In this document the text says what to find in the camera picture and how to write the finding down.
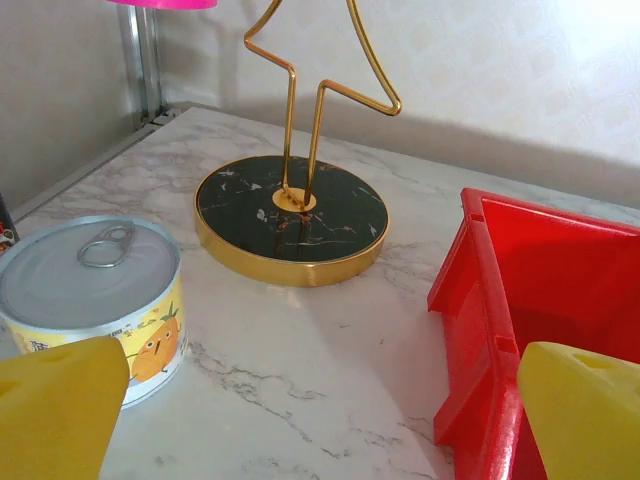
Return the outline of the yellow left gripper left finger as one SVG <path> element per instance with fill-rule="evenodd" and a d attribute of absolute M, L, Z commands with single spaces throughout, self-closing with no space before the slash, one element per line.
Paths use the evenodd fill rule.
<path fill-rule="evenodd" d="M 1 477 L 98 478 L 128 384 L 105 336 L 3 360 Z"/>

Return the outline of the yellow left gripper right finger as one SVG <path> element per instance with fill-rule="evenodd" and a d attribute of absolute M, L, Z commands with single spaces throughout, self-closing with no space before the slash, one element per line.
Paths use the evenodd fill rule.
<path fill-rule="evenodd" d="M 639 477 L 639 365 L 532 342 L 517 385 L 549 479 Z"/>

